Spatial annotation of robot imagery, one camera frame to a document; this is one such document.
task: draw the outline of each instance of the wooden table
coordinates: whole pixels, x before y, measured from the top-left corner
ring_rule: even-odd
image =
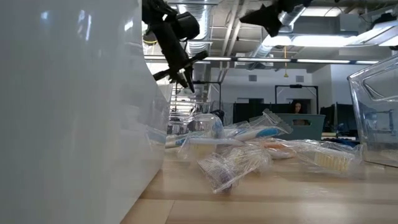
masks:
[[[398,169],[366,164],[360,178],[302,172],[295,159],[250,173],[229,195],[214,195],[195,164],[167,154],[163,168],[122,224],[398,223]]]

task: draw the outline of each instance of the clear plastic bin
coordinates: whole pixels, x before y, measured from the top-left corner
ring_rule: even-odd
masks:
[[[364,159],[398,167],[398,55],[348,77]]]

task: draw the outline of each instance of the transparent container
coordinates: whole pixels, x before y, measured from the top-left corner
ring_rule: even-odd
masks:
[[[348,77],[364,159],[398,167],[398,55]]]

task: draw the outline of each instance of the white plastic container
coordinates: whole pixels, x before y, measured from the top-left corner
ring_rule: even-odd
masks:
[[[364,159],[398,167],[398,55],[348,77]]]

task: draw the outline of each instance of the desk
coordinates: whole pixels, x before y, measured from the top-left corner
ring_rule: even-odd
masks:
[[[295,159],[250,173],[230,195],[214,195],[194,164],[167,154],[122,224],[398,223],[398,169],[366,164],[364,177],[300,172]]]

